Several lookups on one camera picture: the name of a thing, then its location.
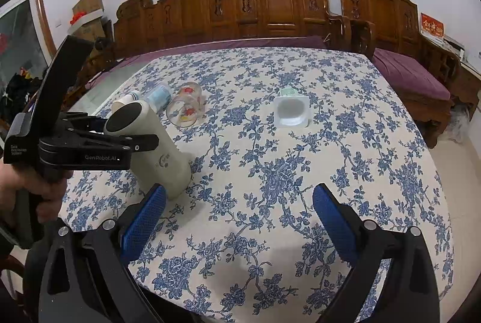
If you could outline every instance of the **carved wooden backrest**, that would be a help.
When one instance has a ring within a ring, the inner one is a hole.
[[[418,57],[418,7],[410,0],[341,0],[341,6],[350,19],[376,25],[377,47]]]
[[[328,0],[128,0],[117,11],[116,56],[215,40],[326,36],[328,12]]]

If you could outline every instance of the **floral tablecloth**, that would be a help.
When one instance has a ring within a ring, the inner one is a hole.
[[[362,56],[302,48],[205,51],[152,61],[99,109],[166,80],[199,83],[205,117],[179,129],[162,122],[191,157],[192,181],[168,202],[129,269],[143,286],[227,322],[315,322],[349,272],[312,209],[313,186],[384,229],[422,229],[442,298],[454,249],[441,180],[406,109]],[[292,86],[309,96],[307,128],[274,127],[273,99]],[[143,197],[126,171],[79,171],[61,216],[96,228]],[[360,314],[376,304],[384,262]]]

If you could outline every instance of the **blue textured pad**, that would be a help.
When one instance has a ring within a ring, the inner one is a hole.
[[[356,252],[355,236],[344,217],[321,185],[314,188],[312,195],[314,210],[321,219],[334,248],[342,260],[355,264]]]
[[[122,262],[128,263],[139,258],[165,209],[166,197],[164,187],[159,186],[137,213],[122,238],[120,255]]]

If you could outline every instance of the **silver bolt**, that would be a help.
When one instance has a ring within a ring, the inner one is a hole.
[[[68,227],[61,227],[59,229],[59,235],[60,236],[65,236],[66,234],[68,234]]]
[[[421,230],[418,227],[411,227],[409,230],[413,236],[421,236]]]
[[[105,230],[112,229],[115,226],[115,221],[114,220],[105,220],[102,224],[102,228]]]
[[[373,231],[374,229],[376,229],[378,227],[378,225],[373,221],[373,220],[366,220],[364,221],[364,228],[370,230],[370,231]]]

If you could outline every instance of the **white thermos bottle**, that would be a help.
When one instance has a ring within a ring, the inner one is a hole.
[[[144,100],[137,100],[119,108],[105,123],[103,132],[111,136],[157,135],[157,149],[132,153],[130,170],[143,191],[147,192],[154,183],[159,183],[164,186],[167,198],[174,199],[190,183],[191,166],[188,158],[179,151],[157,114]]]

